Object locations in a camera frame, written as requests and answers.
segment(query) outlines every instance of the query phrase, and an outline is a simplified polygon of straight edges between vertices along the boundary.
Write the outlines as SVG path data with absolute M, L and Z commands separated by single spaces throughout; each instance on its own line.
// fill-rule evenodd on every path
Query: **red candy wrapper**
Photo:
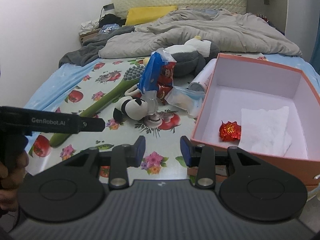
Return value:
M 175 65 L 175 62 L 169 62 L 167 65 L 162 66 L 161 73 L 157 80 L 160 85 L 173 86 L 173 69 Z
M 163 86 L 163 85 L 160 85 L 158 84 L 158 87 L 159 87 L 159 90 L 157 92 L 157 98 L 159 98 L 162 102 L 162 104 L 166 104 L 167 101 L 165 101 L 165 96 L 170 92 L 170 90 L 173 88 L 173 87 L 170 87 L 170 86 Z
M 167 65 L 163 65 L 161 67 L 161 73 L 157 80 L 157 85 L 159 88 L 157 97 L 164 105 L 167 103 L 164 98 L 173 87 L 173 69 L 175 65 L 175 62 L 168 62 Z
M 222 122 L 222 125 L 219 129 L 219 136 L 224 142 L 240 140 L 241 126 L 238 125 L 237 122 Z

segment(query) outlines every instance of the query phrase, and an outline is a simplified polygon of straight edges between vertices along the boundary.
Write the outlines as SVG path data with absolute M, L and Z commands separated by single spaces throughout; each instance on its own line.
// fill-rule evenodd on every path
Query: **green massage stick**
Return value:
M 99 101 L 79 114 L 81 117 L 93 117 L 97 112 L 101 111 L 110 101 L 120 95 L 123 95 L 129 88 L 139 82 L 139 79 L 144 72 L 144 66 L 132 66 L 124 74 L 121 82 L 109 93 L 104 95 Z M 50 139 L 51 147 L 60 146 L 71 134 L 55 133 Z

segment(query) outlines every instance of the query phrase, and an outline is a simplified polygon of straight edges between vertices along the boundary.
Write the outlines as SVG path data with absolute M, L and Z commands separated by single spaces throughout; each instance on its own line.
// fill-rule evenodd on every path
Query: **white cloth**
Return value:
M 278 110 L 241 109 L 239 148 L 245 151 L 284 156 L 292 138 L 286 134 L 289 107 Z
M 97 29 L 98 24 L 99 24 L 99 19 L 81 23 L 81 29 L 79 30 L 79 35 L 92 32 L 93 30 Z

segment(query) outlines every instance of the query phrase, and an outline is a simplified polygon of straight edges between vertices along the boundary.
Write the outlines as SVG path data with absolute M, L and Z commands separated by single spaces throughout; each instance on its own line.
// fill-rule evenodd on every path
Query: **stuffed animal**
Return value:
M 123 122 L 124 116 L 133 120 L 141 120 L 148 113 L 148 103 L 136 97 L 123 97 L 115 103 L 113 119 L 116 122 Z
M 177 61 L 173 72 L 174 77 L 182 77 L 190 73 L 197 76 L 220 52 L 213 42 L 202 41 L 200 36 L 186 41 L 184 45 L 173 45 L 165 50 Z

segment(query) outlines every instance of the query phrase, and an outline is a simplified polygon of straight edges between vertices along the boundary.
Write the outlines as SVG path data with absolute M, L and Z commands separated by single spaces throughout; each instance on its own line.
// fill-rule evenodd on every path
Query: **open box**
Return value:
M 221 121 L 241 124 L 241 109 L 289 107 L 287 132 L 292 144 L 284 157 L 257 157 L 298 177 L 312 190 L 320 179 L 320 97 L 302 70 L 259 59 L 219 54 L 204 103 L 191 136 L 194 144 L 226 150 Z

